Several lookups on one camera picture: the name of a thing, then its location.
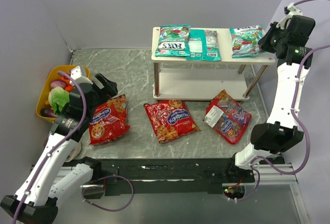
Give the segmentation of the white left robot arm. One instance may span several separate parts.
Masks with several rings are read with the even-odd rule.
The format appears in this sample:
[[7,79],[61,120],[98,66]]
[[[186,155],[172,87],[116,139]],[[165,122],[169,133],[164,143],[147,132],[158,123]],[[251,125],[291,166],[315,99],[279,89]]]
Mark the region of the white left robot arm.
[[101,174],[101,163],[84,159],[68,175],[55,183],[61,167],[89,128],[98,106],[118,94],[117,84],[96,74],[99,88],[85,76],[69,75],[73,84],[69,102],[55,119],[45,148],[33,170],[14,195],[6,195],[1,208],[12,222],[53,223],[61,204],[82,184]]

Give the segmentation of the teal mint candy bag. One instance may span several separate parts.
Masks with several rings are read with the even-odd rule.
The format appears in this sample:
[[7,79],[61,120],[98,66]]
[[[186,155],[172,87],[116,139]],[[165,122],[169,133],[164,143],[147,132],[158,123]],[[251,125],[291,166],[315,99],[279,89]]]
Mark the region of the teal mint candy bag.
[[230,28],[229,31],[233,58],[256,57],[264,52],[258,44],[265,33],[262,25]]

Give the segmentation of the teal candy bag back side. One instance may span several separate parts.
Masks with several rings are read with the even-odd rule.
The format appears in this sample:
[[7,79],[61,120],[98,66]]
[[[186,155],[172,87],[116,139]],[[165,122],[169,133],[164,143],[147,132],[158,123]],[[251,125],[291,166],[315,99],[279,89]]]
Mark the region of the teal candy bag back side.
[[192,29],[188,41],[190,55],[186,60],[215,62],[221,60],[218,33],[215,30]]

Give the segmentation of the teal Fox's candy bag front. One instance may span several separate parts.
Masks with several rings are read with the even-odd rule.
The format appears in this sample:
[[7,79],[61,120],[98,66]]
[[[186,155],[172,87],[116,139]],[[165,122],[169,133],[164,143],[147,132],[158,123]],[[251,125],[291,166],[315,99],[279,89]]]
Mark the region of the teal Fox's candy bag front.
[[191,25],[160,26],[156,57],[187,57],[190,56],[189,35]]

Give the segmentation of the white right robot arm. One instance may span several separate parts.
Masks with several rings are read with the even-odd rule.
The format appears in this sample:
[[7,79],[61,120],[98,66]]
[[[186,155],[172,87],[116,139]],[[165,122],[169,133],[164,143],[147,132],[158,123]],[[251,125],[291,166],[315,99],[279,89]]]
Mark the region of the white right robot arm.
[[251,166],[279,152],[285,152],[302,141],[304,132],[295,119],[304,84],[311,67],[312,49],[306,43],[315,20],[303,15],[287,15],[274,22],[259,40],[259,47],[277,58],[277,89],[269,118],[254,126],[250,143],[233,155],[227,172],[244,175]]

